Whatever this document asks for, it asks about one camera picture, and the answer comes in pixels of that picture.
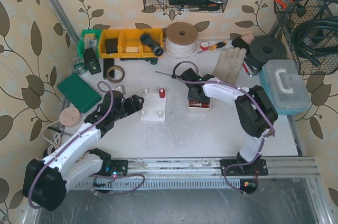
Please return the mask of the white spring tray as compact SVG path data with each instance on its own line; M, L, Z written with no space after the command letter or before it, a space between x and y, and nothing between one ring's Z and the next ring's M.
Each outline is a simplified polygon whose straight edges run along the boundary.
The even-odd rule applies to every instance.
M211 109L211 99L209 97L202 99L188 99L187 108L190 113L208 113Z

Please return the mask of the white peg base plate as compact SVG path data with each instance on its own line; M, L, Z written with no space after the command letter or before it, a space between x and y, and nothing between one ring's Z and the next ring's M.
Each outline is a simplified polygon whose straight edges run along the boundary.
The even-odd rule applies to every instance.
M144 89L143 93L144 104L140 114L141 121L144 122L165 121L166 97L163 99L160 98L159 90L155 92L150 92L147 89Z

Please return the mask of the large red spring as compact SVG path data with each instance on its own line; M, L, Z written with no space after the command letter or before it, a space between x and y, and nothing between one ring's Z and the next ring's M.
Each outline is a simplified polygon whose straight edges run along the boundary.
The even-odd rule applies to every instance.
M166 97L165 89L161 88L159 90L159 97L162 99Z

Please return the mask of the beige work glove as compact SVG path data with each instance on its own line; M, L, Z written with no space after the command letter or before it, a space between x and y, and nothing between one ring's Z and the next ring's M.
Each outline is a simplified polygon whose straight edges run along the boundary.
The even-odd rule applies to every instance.
M247 50L245 48L223 49L214 68L213 75L222 81L235 84L246 53Z

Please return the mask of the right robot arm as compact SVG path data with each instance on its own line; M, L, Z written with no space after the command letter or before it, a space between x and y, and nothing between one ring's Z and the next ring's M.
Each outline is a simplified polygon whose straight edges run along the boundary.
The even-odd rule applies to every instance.
M185 83L188 87L200 87L208 98L218 99L235 106L245 137L238 153L241 160L227 165L223 170L223 175L229 175L236 169L244 171L246 166L259 160L265 140L275 135L274 123L278 119L276 109L263 87L259 85L241 88L211 74L201 78L198 71L191 68L178 76L176 70L183 63L180 62L174 67L171 78Z

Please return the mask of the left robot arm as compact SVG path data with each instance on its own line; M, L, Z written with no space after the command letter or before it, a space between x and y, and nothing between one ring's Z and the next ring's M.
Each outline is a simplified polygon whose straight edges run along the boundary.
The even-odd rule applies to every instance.
M65 143L42 160L32 159L28 163L22 193L29 206L53 211L70 190L89 176L112 181L128 177L114 169L109 153L92 146L116 121L142 110L143 104L143 97L125 98L122 92L109 88L103 102Z

